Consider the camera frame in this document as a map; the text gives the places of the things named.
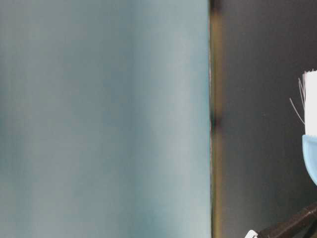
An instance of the frosted glass panel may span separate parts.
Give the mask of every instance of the frosted glass panel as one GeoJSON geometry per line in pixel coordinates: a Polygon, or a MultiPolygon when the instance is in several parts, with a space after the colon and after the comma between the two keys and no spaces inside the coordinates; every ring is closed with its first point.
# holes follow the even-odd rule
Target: frosted glass panel
{"type": "Polygon", "coordinates": [[[0,2],[0,237],[209,237],[207,12],[0,2]]]}

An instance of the light blue plastic piece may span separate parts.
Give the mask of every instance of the light blue plastic piece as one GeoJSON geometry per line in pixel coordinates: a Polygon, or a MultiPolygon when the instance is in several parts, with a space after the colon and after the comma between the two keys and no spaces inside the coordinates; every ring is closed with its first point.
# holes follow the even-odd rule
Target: light blue plastic piece
{"type": "Polygon", "coordinates": [[[306,169],[317,185],[317,136],[303,135],[303,154],[306,169]]]}

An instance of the vertical edge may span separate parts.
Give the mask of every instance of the vertical edge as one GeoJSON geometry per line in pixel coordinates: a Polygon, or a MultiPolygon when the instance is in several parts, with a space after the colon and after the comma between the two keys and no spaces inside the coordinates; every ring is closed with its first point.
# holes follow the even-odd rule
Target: vertical edge
{"type": "Polygon", "coordinates": [[[222,237],[222,17],[220,1],[209,2],[209,100],[211,149],[211,237],[222,237]]]}

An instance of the white bristles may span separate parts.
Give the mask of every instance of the white bristles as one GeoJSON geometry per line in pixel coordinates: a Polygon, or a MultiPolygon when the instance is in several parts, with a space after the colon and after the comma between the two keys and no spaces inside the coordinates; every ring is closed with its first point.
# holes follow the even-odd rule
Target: white bristles
{"type": "Polygon", "coordinates": [[[317,135],[317,71],[305,74],[305,132],[317,135]]]}
{"type": "Polygon", "coordinates": [[[317,135],[317,71],[309,71],[303,74],[303,81],[298,79],[299,92],[304,108],[304,119],[298,113],[292,99],[290,102],[305,125],[306,135],[317,135]]]}

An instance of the gray background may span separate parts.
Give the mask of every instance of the gray background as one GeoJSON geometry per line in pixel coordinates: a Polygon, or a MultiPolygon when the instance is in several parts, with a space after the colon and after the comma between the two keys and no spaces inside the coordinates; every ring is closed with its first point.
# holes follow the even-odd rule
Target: gray background
{"type": "Polygon", "coordinates": [[[244,237],[316,201],[306,172],[298,77],[317,68],[317,2],[221,0],[222,233],[244,237]]]}
{"type": "Polygon", "coordinates": [[[0,237],[210,236],[207,1],[0,1],[0,237]]]}

